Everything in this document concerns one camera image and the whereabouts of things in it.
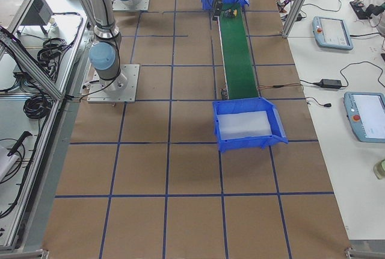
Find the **teach pendant far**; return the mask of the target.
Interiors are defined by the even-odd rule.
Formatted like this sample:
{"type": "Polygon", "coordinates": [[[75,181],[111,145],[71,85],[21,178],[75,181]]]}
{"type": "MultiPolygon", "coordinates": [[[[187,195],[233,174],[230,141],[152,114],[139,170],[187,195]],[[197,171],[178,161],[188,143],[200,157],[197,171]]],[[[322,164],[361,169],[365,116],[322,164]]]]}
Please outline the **teach pendant far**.
{"type": "Polygon", "coordinates": [[[312,28],[319,47],[344,51],[353,49],[353,43],[343,19],[315,16],[312,20],[312,28]]]}

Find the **teach pendant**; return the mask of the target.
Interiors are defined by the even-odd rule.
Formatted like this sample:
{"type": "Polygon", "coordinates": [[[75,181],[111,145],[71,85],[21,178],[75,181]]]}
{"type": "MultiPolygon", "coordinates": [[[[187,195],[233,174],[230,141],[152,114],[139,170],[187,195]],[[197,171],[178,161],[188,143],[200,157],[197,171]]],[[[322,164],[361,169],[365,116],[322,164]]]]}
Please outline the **teach pendant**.
{"type": "Polygon", "coordinates": [[[319,47],[344,51],[353,49],[353,43],[343,19],[315,16],[312,20],[312,28],[319,47]]]}
{"type": "Polygon", "coordinates": [[[384,143],[384,95],[382,93],[346,92],[343,103],[352,131],[359,141],[384,143]]]}

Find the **green conveyor belt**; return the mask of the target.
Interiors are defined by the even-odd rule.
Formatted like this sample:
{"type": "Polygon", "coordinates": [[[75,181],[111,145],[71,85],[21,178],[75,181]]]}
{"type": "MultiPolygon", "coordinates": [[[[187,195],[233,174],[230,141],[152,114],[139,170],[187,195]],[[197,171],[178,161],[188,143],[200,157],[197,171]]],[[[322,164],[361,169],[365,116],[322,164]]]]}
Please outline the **green conveyor belt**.
{"type": "Polygon", "coordinates": [[[255,98],[259,96],[254,67],[251,61],[248,38],[245,32],[242,7],[236,3],[225,6],[220,14],[218,26],[223,56],[224,75],[229,99],[255,98]],[[234,19],[226,19],[226,10],[237,9],[234,19]]]}

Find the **black power adapter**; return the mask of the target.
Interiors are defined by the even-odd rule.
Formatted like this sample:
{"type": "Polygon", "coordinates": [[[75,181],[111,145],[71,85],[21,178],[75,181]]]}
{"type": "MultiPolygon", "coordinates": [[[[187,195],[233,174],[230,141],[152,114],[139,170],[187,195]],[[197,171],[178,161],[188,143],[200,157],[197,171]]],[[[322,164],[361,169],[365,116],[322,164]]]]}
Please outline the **black power adapter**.
{"type": "Polygon", "coordinates": [[[320,87],[326,89],[341,89],[343,87],[341,80],[322,79],[319,82],[320,87]]]}

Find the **blue right plastic bin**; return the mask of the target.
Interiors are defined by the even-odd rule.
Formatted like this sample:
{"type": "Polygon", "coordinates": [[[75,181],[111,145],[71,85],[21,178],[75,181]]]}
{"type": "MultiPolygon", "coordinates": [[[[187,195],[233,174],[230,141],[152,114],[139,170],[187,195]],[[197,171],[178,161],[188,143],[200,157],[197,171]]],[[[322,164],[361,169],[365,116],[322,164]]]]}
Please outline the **blue right plastic bin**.
{"type": "Polygon", "coordinates": [[[231,99],[226,101],[215,101],[212,103],[214,112],[214,134],[217,138],[218,149],[226,152],[241,148],[266,148],[277,143],[287,143],[288,138],[280,120],[276,106],[265,98],[231,99]],[[220,136],[218,123],[219,114],[245,113],[255,111],[266,111],[272,134],[269,136],[244,137],[241,139],[223,140],[220,136]]]}

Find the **teach pendant near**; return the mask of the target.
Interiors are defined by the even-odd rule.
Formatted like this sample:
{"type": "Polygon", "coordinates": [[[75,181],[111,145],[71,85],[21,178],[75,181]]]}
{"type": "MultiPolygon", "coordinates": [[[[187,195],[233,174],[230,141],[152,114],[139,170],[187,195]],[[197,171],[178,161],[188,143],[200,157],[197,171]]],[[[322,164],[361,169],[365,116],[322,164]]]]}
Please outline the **teach pendant near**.
{"type": "Polygon", "coordinates": [[[343,103],[352,131],[359,141],[384,143],[384,95],[382,93],[346,92],[343,103]]]}

